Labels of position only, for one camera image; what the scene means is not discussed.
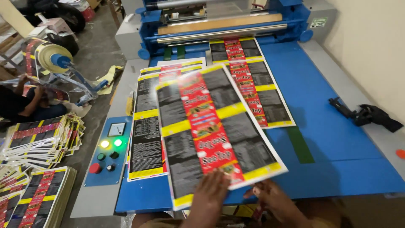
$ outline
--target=red button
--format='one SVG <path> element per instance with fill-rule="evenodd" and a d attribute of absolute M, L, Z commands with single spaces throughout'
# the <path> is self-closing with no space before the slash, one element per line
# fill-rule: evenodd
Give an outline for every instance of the red button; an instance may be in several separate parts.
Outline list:
<path fill-rule="evenodd" d="M 405 159 L 405 150 L 398 149 L 396 155 L 402 159 Z"/>
<path fill-rule="evenodd" d="M 92 165 L 90 166 L 90 168 L 89 168 L 89 172 L 90 172 L 90 173 L 98 174 L 98 173 L 100 173 L 101 171 L 102 171 L 102 167 L 100 166 L 99 163 L 94 163 L 94 164 L 92 164 Z"/>

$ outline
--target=tire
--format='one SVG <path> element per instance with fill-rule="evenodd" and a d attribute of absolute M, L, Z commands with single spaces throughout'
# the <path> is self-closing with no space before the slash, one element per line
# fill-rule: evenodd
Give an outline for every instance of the tire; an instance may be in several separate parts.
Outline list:
<path fill-rule="evenodd" d="M 78 9 L 65 3 L 56 3 L 56 6 L 54 13 L 57 17 L 65 20 L 72 32 L 78 33 L 83 31 L 86 26 L 86 20 Z"/>

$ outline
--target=hand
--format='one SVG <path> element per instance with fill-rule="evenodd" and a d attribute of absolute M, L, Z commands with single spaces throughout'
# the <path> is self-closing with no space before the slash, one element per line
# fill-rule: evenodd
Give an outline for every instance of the hand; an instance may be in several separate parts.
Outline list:
<path fill-rule="evenodd" d="M 203 177 L 194 193 L 190 215 L 182 224 L 183 228 L 215 228 L 230 179 L 229 175 L 219 170 Z"/>
<path fill-rule="evenodd" d="M 255 195 L 260 204 L 269 209 L 274 217 L 283 224 L 293 227 L 312 227 L 309 220 L 300 212 L 293 201 L 272 180 L 256 183 L 243 197 Z"/>
<path fill-rule="evenodd" d="M 20 78 L 19 78 L 18 83 L 25 84 L 25 83 L 27 83 L 29 81 L 30 81 L 30 79 L 27 77 L 27 75 L 21 75 Z"/>
<path fill-rule="evenodd" d="M 44 87 L 37 85 L 34 89 L 35 95 L 42 96 L 44 93 Z"/>

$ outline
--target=green tape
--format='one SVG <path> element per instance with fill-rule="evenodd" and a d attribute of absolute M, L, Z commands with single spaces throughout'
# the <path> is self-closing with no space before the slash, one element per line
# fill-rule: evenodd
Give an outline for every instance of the green tape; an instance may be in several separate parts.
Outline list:
<path fill-rule="evenodd" d="M 178 46 L 177 47 L 177 59 L 184 59 L 185 58 L 185 47 Z"/>
<path fill-rule="evenodd" d="M 315 163 L 308 145 L 298 127 L 286 127 L 288 137 L 301 164 Z"/>
<path fill-rule="evenodd" d="M 168 61 L 172 59 L 172 48 L 171 47 L 166 47 L 164 49 L 164 54 L 163 54 L 163 61 Z"/>

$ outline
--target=black button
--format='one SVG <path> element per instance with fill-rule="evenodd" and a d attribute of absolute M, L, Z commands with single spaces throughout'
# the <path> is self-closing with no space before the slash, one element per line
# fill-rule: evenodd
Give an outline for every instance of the black button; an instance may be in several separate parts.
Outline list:
<path fill-rule="evenodd" d="M 97 155 L 97 160 L 102 161 L 102 160 L 104 160 L 104 159 L 105 159 L 105 154 L 104 154 L 104 153 L 99 153 L 99 154 Z"/>
<path fill-rule="evenodd" d="M 112 158 L 112 159 L 116 159 L 118 156 L 119 156 L 119 153 L 117 153 L 117 152 L 115 152 L 115 151 L 113 151 L 113 152 L 110 154 L 110 158 Z"/>
<path fill-rule="evenodd" d="M 107 169 L 108 172 L 114 171 L 115 165 L 114 164 L 108 165 L 106 169 Z"/>

